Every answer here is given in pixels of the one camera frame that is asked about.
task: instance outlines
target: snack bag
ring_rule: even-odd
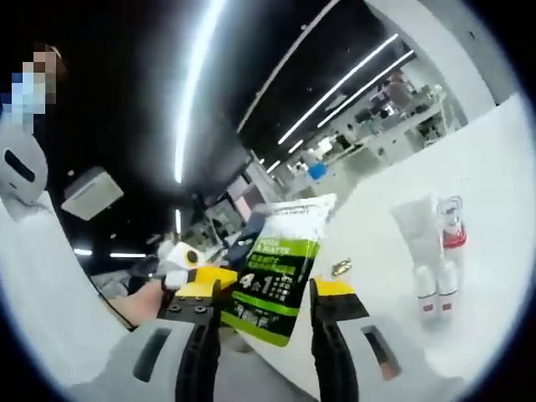
[[[265,226],[248,255],[222,321],[276,346],[286,346],[319,250],[335,194],[262,204]]]

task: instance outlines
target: person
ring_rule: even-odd
[[[394,73],[384,82],[384,90],[389,99],[401,111],[411,102],[411,95],[400,73]]]
[[[11,118],[34,134],[34,118],[44,115],[56,101],[56,85],[66,75],[61,54],[55,46],[36,43],[33,60],[23,62],[22,71],[12,75],[11,93],[0,94],[2,118]]]

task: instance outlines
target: ceiling light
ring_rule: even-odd
[[[330,89],[326,94],[320,98],[320,100],[315,103],[315,105],[307,111],[305,115],[303,115],[300,120],[298,120],[296,123],[294,123],[294,126],[291,127],[289,131],[286,132],[286,134],[281,137],[281,139],[277,142],[277,144],[281,145],[285,140],[331,95],[335,93],[336,90],[338,90],[341,85],[343,85],[352,75],[354,75],[358,70],[360,70],[364,65],[366,65],[376,54],[381,52],[383,49],[385,49],[391,42],[393,42],[395,39],[398,38],[398,34],[394,34],[389,39],[387,39],[385,42],[383,42],[378,48],[376,48],[371,54],[369,54],[367,57],[365,57],[363,60],[359,62],[358,65],[356,65],[353,69],[351,69],[335,86]]]
[[[245,113],[245,116],[242,118],[242,121],[238,125],[238,129],[236,130],[238,133],[242,131],[244,128],[245,123],[248,121],[248,119],[251,116],[251,113],[253,113],[253,110],[257,107],[259,104],[260,99],[262,96],[266,93],[268,88],[270,87],[271,83],[276,79],[277,75],[280,73],[283,66],[286,64],[286,62],[289,60],[289,58],[297,51],[297,49],[300,47],[302,42],[305,40],[308,34],[311,33],[311,31],[322,21],[324,17],[340,2],[341,0],[331,0],[326,7],[322,9],[322,11],[307,25],[307,28],[301,33],[301,35],[296,39],[296,41],[292,44],[292,46],[288,49],[288,51],[285,53],[283,58],[279,61],[277,66],[273,69],[270,76],[268,77],[268,80],[262,85],[262,88],[260,88],[260,91],[256,93],[255,99],[251,103],[250,107],[248,108],[247,112]]]
[[[371,86],[373,86],[379,79],[381,79],[384,75],[388,74],[392,69],[394,69],[397,65],[402,63],[404,60],[406,60],[408,57],[410,57],[415,51],[410,50],[408,53],[404,54],[401,58],[396,60],[392,65],[390,65],[388,68],[383,70],[381,73],[376,75],[374,78],[371,79],[363,88],[358,90],[355,94],[350,96],[348,99],[344,101],[342,105],[340,105],[335,111],[333,111],[328,117],[326,117],[324,120],[322,120],[318,124],[318,128],[324,126],[328,121],[330,121],[338,112],[340,112],[342,109],[344,109],[346,106],[348,106],[352,101],[363,94],[366,90],[368,90]]]
[[[142,253],[110,253],[111,258],[143,258],[147,257],[147,254]]]
[[[296,144],[294,144],[294,147],[288,150],[288,153],[293,153],[298,147],[303,143],[303,140],[298,141]]]
[[[268,170],[266,170],[266,172],[268,174],[270,174],[271,171],[274,170],[275,168],[277,168],[280,163],[281,163],[281,161],[274,162],[270,167],[268,167]]]
[[[201,75],[205,55],[209,50],[210,39],[214,34],[224,4],[225,0],[212,0],[210,2],[199,28],[197,38],[194,41],[193,55],[183,94],[183,103],[178,114],[177,145],[175,148],[175,180],[178,183],[183,181],[184,148],[186,147],[195,89],[199,81],[199,76]]]
[[[181,233],[181,211],[175,209],[175,231]]]
[[[89,256],[93,254],[93,251],[83,250],[83,249],[74,249],[74,252],[76,255],[84,255],[84,256]]]

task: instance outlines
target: small bottle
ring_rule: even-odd
[[[465,271],[464,244],[467,232],[461,220],[462,202],[460,197],[450,197],[442,200],[437,206],[441,217],[443,252],[446,260],[456,264],[458,289],[461,289]]]
[[[415,267],[414,278],[421,318],[424,321],[436,318],[438,314],[436,280],[431,269],[427,265]]]
[[[441,317],[450,317],[458,292],[458,269],[454,261],[444,260],[437,275]]]

